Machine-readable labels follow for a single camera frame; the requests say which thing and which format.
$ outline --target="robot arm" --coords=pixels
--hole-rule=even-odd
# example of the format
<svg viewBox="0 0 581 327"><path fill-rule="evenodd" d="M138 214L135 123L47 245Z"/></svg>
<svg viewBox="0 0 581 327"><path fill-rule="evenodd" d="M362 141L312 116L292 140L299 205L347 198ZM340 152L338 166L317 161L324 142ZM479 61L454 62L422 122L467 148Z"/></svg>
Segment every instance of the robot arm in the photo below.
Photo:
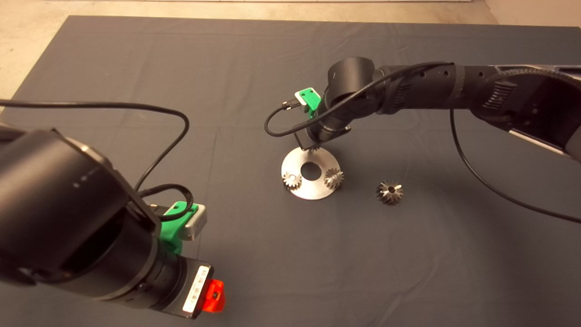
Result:
<svg viewBox="0 0 581 327"><path fill-rule="evenodd" d="M301 148L318 147L344 135L350 131L353 119L372 113L469 109L494 127L581 161L581 67L442 63L386 79L333 108L403 67L376 69L369 59L348 58L329 69L328 87L318 102L308 104L308 94L297 93L297 100L311 106L307 108L310 116L318 120L294 132ZM328 111L332 112L317 119Z"/></svg>
<svg viewBox="0 0 581 327"><path fill-rule="evenodd" d="M180 255L205 224L203 206L145 204L155 188L138 193L103 155L57 131L0 131L0 281L184 318L221 311L214 267Z"/></svg>

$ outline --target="black cable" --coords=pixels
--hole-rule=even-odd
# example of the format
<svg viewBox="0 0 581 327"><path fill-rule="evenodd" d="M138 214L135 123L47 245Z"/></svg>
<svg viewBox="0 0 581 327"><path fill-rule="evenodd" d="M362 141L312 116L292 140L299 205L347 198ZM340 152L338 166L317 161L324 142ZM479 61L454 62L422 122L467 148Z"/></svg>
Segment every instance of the black cable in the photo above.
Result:
<svg viewBox="0 0 581 327"><path fill-rule="evenodd" d="M143 111L152 111L166 113L168 115L178 116L184 121L184 128L168 147L153 161L147 170L141 175L135 184L135 190L138 191L144 180L149 176L151 171L162 161L163 158L184 138L189 130L189 119L182 112L164 108L161 106L137 104L132 102L32 102L0 99L0 106L12 106L18 108L52 108L52 109L135 109Z"/></svg>
<svg viewBox="0 0 581 327"><path fill-rule="evenodd" d="M499 189L492 186L482 176L480 176L480 174L474 169L474 167L472 167L472 165L470 164L470 162L468 161L468 159L464 155L464 152L462 151L462 147L460 146L460 142L458 141L458 134L456 133L456 122L454 120L454 109L450 109L450 127L452 129L452 138L454 139L454 144L456 145L456 150L458 150L458 154L460 155L460 158L462 159L464 165L466 165L466 167L468 168L468 170L470 170L470 172L474 175L474 177L476 177L482 184L484 184L484 186L488 187L489 190L500 195L501 197L505 198L506 200L511 201L512 203L514 203L516 205L520 205L523 208L527 208L529 210L538 212L540 214L545 214L545 215L553 216L553 217L556 217L559 219L564 219L566 221L581 223L581 218L568 216L568 215L564 215L564 214L559 214L557 212L553 212L553 211L549 211L549 210L546 210L543 208L535 207L534 205L524 203L522 201L519 201L519 200L511 197L511 196L508 196L505 193L503 193L502 191L500 191Z"/></svg>
<svg viewBox="0 0 581 327"><path fill-rule="evenodd" d="M363 92L366 92L367 90L369 90L370 88L376 86L379 83L383 83L386 80L392 79L394 77L399 77L403 74L406 73L410 73L415 69L419 69L419 68L431 68L431 67L435 67L435 66L441 66L441 65L453 65L453 63L451 62L445 62L445 61L433 61L433 62L424 62L424 63L418 63L415 65L410 65L410 66L406 66L404 68L400 68L397 70L394 70L393 72L384 75L382 77L380 77L377 80L374 80L373 82L367 84L366 86L362 87L360 90L358 90L357 92L349 95L348 97L346 97L345 99L339 101L336 105L334 105L333 107L331 107L328 111L324 112L322 115L317 116L315 118L309 119L301 124L296 125L295 127L280 132L280 133L276 133L271 131L268 128L268 124L270 123L270 120L272 119L272 117L274 117L274 115L276 115L278 112L285 110L287 107L279 107L277 108L275 111L273 111L267 118L266 121L264 122L264 130L266 131L266 133L270 136L274 136L274 137L282 137L282 136L287 136L290 135L294 132L297 132L301 129L305 129L317 122L319 122L321 119L325 118L326 116L332 114L335 110L337 110L338 108L340 108L342 105L346 104L347 102L357 98L359 95L361 95Z"/></svg>
<svg viewBox="0 0 581 327"><path fill-rule="evenodd" d="M158 216L162 222L174 221L178 218L181 218L188 211L190 211L192 209L192 205L193 205L192 192L190 192L187 187L180 185L180 184L162 184L162 185L154 186L150 189L145 189L145 190L138 192L140 197L145 198L145 197L149 197L149 196L152 196L154 194L161 193L161 192L164 192L167 190L179 191L185 197L187 204L182 211L177 212L176 214Z"/></svg>

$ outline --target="concrete floor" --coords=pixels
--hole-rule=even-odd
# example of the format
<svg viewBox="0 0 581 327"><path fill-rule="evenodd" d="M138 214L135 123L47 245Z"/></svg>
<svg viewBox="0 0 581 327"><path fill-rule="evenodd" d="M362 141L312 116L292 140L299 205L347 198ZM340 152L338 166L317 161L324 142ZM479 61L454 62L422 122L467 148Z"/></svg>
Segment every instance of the concrete floor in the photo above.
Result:
<svg viewBox="0 0 581 327"><path fill-rule="evenodd" d="M497 24L483 0L260 3L0 0L0 98L10 98L68 15Z"/></svg>

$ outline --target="white wall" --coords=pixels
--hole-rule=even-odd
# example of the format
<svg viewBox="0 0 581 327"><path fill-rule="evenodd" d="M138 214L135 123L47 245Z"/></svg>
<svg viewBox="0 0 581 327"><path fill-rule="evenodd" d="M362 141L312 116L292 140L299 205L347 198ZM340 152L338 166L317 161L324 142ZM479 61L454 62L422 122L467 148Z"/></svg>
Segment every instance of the white wall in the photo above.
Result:
<svg viewBox="0 0 581 327"><path fill-rule="evenodd" d="M500 24L581 26L581 0L486 0Z"/></svg>

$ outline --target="red light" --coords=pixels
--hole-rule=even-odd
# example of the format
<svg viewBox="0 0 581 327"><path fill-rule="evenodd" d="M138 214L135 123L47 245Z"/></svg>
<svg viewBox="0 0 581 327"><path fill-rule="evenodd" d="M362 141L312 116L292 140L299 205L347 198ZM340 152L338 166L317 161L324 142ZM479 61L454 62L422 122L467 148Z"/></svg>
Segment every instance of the red light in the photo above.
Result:
<svg viewBox="0 0 581 327"><path fill-rule="evenodd" d="M226 304L226 295L224 294L224 283L217 279L212 279L206 292L206 301L202 308L206 312L221 312Z"/></svg>

